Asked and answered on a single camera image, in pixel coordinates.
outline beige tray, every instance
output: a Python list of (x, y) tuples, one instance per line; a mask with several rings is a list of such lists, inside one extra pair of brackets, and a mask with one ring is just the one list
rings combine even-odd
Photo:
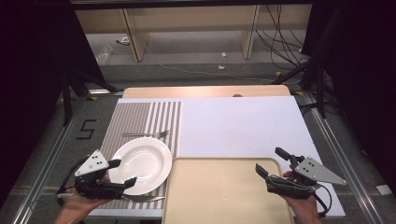
[(174, 159), (163, 223), (293, 223), (286, 202), (267, 192), (256, 163), (281, 175), (278, 163), (268, 158)]

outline tripod leg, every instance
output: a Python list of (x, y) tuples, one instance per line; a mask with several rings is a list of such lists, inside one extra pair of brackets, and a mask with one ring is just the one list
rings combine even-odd
[(300, 74), (301, 72), (303, 72), (306, 69), (306, 67), (308, 66), (308, 63), (309, 63), (309, 61), (307, 63), (303, 63), (302, 65), (294, 68), (292, 71), (288, 72), (285, 76), (280, 77), (279, 79), (273, 81), (272, 84), (280, 85), (280, 84), (284, 83), (286, 80), (289, 80), (291, 77), (294, 77), (294, 76)]
[(91, 81), (91, 82), (97, 84), (98, 86), (105, 88), (105, 89), (108, 90), (108, 91), (112, 91), (112, 92), (114, 92), (114, 91), (123, 91), (123, 89), (118, 89), (118, 88), (115, 88), (115, 87), (113, 87), (113, 86), (110, 86), (110, 85), (108, 85), (107, 83), (105, 83), (104, 81), (99, 80), (99, 79), (97, 79), (97, 78), (95, 78), (95, 77), (92, 77), (92, 76), (86, 74), (85, 72), (83, 72), (83, 71), (81, 71), (81, 70), (79, 70), (79, 69), (77, 69), (77, 68), (71, 68), (71, 69), (72, 69), (77, 75), (79, 75), (80, 77), (83, 77), (83, 78), (85, 78), (85, 79), (87, 79), (87, 80), (89, 80), (89, 81)]
[(67, 71), (62, 72), (62, 96), (64, 98), (64, 126), (72, 117), (72, 103), (70, 100), (69, 84), (67, 81)]
[(317, 95), (317, 104), (318, 104), (318, 112), (322, 116), (323, 119), (326, 119), (326, 115), (324, 114), (324, 70), (318, 64), (318, 95)]

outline white plate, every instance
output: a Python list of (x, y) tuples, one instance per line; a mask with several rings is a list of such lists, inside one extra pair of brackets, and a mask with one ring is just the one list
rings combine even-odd
[(123, 184), (137, 176), (135, 185), (124, 191), (140, 195), (158, 188), (168, 177), (172, 167), (172, 154), (168, 146), (156, 138), (136, 138), (114, 154), (112, 160), (120, 159), (119, 167), (109, 170), (112, 183)]

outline striped mat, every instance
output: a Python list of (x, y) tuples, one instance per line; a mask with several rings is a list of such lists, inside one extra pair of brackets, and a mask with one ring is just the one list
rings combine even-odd
[[(136, 137), (122, 137), (123, 133), (158, 133), (169, 130), (162, 140), (175, 158), (180, 149), (181, 102), (118, 103), (107, 129), (101, 152), (109, 161), (117, 150)], [(166, 181), (146, 195), (164, 196)], [(163, 209), (163, 200), (152, 203), (134, 203), (127, 199), (113, 200), (98, 209)]]

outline utensil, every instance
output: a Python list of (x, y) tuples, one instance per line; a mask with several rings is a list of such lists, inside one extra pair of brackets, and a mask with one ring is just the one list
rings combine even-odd
[(163, 196), (128, 195), (128, 194), (122, 194), (122, 197), (132, 200), (135, 203), (151, 203), (165, 198)]
[(163, 138), (169, 134), (169, 130), (160, 133), (123, 133), (122, 136), (154, 136), (155, 138)]

